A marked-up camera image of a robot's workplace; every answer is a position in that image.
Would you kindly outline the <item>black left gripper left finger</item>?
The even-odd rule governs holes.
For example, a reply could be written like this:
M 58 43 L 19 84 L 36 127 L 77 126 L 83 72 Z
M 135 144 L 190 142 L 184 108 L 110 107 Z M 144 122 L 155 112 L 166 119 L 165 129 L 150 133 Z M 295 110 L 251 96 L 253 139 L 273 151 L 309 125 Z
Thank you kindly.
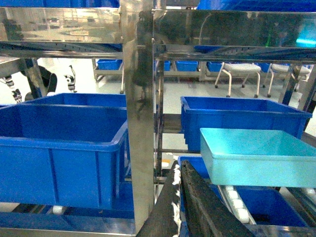
M 182 224 L 180 189 L 180 165 L 175 161 L 149 217 L 137 234 L 138 237 L 178 237 L 180 235 Z

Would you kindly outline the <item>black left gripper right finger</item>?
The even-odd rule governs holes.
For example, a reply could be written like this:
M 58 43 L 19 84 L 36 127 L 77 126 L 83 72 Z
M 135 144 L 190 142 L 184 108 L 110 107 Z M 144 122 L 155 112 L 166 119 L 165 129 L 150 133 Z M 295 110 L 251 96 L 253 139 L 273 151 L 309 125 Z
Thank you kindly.
M 188 160 L 181 162 L 182 194 L 189 236 L 252 237 Z

